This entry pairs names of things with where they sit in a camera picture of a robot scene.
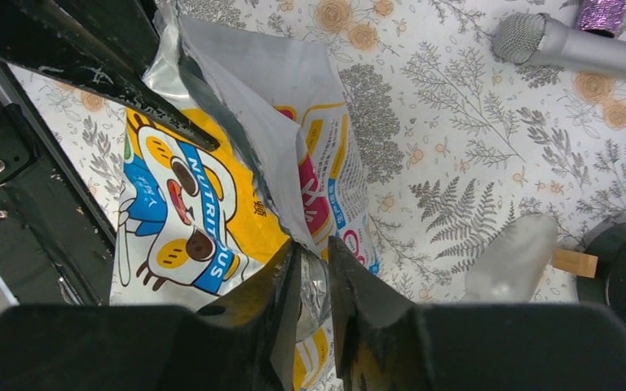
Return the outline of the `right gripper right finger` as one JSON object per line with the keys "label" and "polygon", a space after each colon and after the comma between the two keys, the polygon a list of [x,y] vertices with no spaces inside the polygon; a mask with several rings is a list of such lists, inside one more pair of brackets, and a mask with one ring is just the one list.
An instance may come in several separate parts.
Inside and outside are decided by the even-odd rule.
{"label": "right gripper right finger", "polygon": [[626,390],[626,328],[564,304],[417,304],[328,240],[346,390]]}

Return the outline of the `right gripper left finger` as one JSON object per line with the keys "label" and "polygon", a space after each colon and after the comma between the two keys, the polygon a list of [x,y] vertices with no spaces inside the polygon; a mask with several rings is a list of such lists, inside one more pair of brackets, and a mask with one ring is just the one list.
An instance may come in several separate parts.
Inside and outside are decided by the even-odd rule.
{"label": "right gripper left finger", "polygon": [[177,305],[17,305],[0,314],[0,390],[290,390],[302,247],[228,294]]}

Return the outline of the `clear plastic scoop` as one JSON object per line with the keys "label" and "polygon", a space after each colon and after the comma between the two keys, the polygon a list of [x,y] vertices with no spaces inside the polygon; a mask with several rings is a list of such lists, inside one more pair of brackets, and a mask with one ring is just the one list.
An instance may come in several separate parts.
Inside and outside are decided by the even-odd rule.
{"label": "clear plastic scoop", "polygon": [[514,219],[466,273],[463,302],[531,301],[557,239],[558,224],[549,216],[530,214]]}

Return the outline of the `cat food bag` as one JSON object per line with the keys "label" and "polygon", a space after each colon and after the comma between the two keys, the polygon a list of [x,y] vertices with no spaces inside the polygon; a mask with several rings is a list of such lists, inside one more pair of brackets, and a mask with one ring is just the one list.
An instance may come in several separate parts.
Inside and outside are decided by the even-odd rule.
{"label": "cat food bag", "polygon": [[294,239],[303,254],[293,388],[314,389],[333,367],[328,238],[379,267],[364,165],[328,52],[199,20],[176,2],[156,21],[161,43],[143,82],[218,146],[127,111],[110,301],[197,310]]}

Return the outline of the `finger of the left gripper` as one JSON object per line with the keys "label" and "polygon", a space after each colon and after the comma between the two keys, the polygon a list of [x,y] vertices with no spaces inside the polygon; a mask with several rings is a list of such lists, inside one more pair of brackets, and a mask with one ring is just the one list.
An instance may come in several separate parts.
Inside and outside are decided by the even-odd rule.
{"label": "finger of the left gripper", "polygon": [[0,1],[0,60],[131,108],[208,151],[219,142],[150,90],[153,1]]}

